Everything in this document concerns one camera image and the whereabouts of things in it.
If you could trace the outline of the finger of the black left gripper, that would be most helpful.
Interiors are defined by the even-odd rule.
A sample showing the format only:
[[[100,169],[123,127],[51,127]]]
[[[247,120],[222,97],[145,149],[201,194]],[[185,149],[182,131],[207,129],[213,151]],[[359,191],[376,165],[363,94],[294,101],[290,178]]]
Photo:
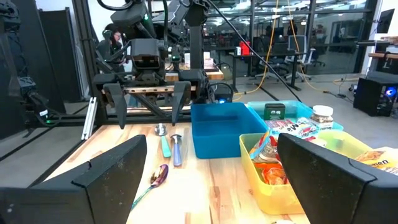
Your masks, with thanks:
[[[178,81],[174,84],[174,97],[172,102],[172,126],[175,126],[179,114],[185,104],[186,99],[190,98],[191,83],[188,81]]]
[[[127,118],[127,103],[121,85],[119,83],[106,83],[103,85],[103,89],[110,94],[116,109],[119,127],[124,129]]]

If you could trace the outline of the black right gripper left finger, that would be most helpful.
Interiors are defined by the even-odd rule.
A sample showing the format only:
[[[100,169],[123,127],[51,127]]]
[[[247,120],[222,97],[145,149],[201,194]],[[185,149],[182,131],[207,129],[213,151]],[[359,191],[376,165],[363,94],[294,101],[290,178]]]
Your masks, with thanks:
[[[40,184],[1,188],[1,223],[126,223],[147,155],[146,137]]]

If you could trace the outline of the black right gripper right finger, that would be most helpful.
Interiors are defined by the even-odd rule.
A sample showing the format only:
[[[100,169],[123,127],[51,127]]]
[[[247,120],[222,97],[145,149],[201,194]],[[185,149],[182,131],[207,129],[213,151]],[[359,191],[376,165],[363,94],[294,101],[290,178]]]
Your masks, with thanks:
[[[397,176],[291,134],[277,152],[310,223],[397,223]]]

